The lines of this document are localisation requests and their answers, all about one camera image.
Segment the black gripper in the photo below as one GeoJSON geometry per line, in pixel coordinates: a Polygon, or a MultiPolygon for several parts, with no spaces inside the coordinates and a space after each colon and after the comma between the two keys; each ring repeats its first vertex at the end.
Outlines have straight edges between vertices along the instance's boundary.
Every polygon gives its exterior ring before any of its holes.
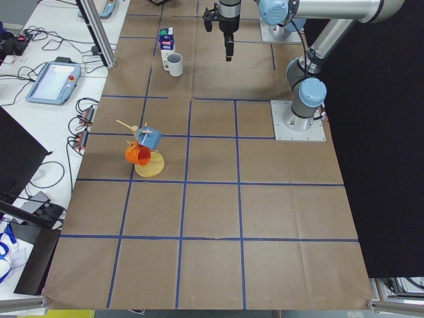
{"type": "Polygon", "coordinates": [[[234,54],[234,36],[239,29],[239,16],[226,18],[219,15],[219,29],[225,35],[225,56],[226,61],[231,62],[234,54]]]}

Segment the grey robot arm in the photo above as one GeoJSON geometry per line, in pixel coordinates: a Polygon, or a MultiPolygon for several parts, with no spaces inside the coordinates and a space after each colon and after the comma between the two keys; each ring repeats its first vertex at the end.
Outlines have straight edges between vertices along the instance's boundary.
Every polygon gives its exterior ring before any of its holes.
{"type": "Polygon", "coordinates": [[[296,19],[328,21],[313,44],[286,68],[294,100],[282,120],[287,128],[303,132],[312,126],[325,100],[327,88],[316,76],[330,53],[355,23],[384,21],[401,9],[403,1],[257,1],[256,5],[268,26],[296,27],[296,19]]]}

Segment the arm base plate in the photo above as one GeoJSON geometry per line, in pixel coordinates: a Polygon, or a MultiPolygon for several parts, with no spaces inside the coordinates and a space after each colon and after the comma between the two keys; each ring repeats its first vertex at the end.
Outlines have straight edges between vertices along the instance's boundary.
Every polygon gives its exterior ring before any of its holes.
{"type": "Polygon", "coordinates": [[[301,44],[301,37],[291,23],[271,26],[260,18],[260,32],[263,43],[301,44]]]}

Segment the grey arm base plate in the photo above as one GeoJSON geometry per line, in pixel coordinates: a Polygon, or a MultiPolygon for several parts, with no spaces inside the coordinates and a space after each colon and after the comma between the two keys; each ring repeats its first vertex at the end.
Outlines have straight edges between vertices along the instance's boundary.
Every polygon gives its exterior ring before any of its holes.
{"type": "Polygon", "coordinates": [[[319,111],[308,119],[292,112],[292,101],[271,100],[271,113],[276,141],[325,142],[326,136],[319,111]]]}

